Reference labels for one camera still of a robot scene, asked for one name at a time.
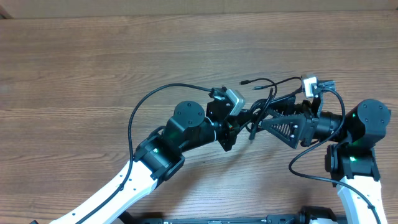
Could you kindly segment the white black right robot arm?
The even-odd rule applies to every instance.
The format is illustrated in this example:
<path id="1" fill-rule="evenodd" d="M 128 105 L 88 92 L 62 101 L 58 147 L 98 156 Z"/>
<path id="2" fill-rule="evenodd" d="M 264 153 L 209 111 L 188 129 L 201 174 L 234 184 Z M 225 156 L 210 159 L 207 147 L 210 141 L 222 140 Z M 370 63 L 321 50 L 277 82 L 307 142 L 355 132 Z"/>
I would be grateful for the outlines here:
<path id="1" fill-rule="evenodd" d="M 391 111 L 374 99 L 342 115 L 324 112 L 322 106 L 320 96 L 297 105 L 278 103 L 261 129 L 292 148 L 313 149 L 314 139 L 331 141 L 325 155 L 327 182 L 337 189 L 348 223 L 386 223 L 374 147 L 386 135 Z"/>

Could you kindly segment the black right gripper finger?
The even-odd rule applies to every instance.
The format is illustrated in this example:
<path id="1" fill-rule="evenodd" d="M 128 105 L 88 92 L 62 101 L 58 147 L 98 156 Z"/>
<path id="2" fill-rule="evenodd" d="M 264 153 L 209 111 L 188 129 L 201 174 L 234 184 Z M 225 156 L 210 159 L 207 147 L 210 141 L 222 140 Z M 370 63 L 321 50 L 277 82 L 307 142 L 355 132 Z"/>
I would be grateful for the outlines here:
<path id="1" fill-rule="evenodd" d="M 290 96 L 276 103 L 271 103 L 267 109 L 267 114 L 272 117 L 283 117 L 288 115 L 302 114 L 303 106 L 295 102 L 296 96 Z"/>
<path id="2" fill-rule="evenodd" d="M 295 149 L 298 146 L 306 122 L 307 119 L 303 114 L 288 115 L 264 119 L 261 122 L 261 128 Z"/>

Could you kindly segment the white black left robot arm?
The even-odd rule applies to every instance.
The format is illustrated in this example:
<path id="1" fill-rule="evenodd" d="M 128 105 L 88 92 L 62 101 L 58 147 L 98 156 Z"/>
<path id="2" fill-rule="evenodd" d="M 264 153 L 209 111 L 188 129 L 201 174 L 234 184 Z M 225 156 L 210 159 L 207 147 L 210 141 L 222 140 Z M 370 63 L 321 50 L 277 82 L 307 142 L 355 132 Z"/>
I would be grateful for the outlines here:
<path id="1" fill-rule="evenodd" d="M 236 128 L 228 120 L 237 117 L 245 100 L 217 96 L 208 109 L 183 101 L 165 126 L 149 134 L 136 148 L 133 160 L 119 174 L 74 210 L 55 223 L 112 223 L 129 207 L 169 180 L 184 164 L 183 152 L 218 141 L 228 151 L 228 138 Z"/>

